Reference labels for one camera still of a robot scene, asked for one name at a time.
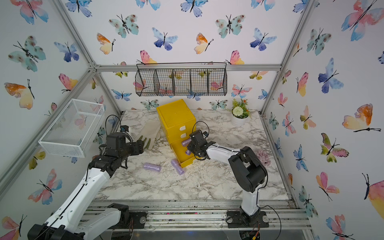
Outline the yellow three-drawer box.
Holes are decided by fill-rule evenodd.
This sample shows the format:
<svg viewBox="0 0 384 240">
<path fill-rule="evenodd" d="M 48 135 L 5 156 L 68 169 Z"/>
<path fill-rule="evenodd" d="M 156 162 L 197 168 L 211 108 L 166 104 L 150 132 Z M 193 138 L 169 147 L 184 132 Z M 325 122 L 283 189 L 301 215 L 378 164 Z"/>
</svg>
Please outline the yellow three-drawer box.
<svg viewBox="0 0 384 240">
<path fill-rule="evenodd" d="M 187 155 L 182 142 L 189 139 L 196 117 L 184 100 L 177 100 L 157 107 L 159 120 L 167 141 L 182 168 L 191 165 L 195 157 Z"/>
</svg>

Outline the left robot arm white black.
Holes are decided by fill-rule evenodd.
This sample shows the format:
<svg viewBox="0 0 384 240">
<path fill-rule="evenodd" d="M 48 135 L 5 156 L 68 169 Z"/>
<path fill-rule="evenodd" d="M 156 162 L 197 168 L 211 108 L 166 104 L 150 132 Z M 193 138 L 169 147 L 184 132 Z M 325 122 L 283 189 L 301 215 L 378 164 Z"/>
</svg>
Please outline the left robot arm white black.
<svg viewBox="0 0 384 240">
<path fill-rule="evenodd" d="M 141 140 L 126 142 L 124 137 L 108 140 L 105 152 L 93 157 L 74 191 L 42 225 L 29 230 L 29 240 L 94 240 L 108 229 L 134 228 L 129 206 L 110 204 L 84 225 L 80 221 L 93 199 L 119 168 L 127 169 L 128 157 L 144 152 Z"/>
</svg>

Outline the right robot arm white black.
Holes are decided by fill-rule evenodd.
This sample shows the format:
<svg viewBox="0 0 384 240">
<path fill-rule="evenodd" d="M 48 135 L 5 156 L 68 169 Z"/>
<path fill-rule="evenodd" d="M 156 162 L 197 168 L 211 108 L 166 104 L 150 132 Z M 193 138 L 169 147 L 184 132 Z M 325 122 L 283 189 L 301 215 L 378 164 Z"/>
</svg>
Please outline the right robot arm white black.
<svg viewBox="0 0 384 240">
<path fill-rule="evenodd" d="M 250 147 L 232 149 L 208 142 L 200 130 L 189 137 L 191 141 L 187 149 L 199 160 L 216 160 L 231 167 L 238 185 L 243 189 L 240 212 L 249 221 L 256 218 L 260 214 L 259 189 L 266 185 L 268 172 L 255 152 Z"/>
</svg>

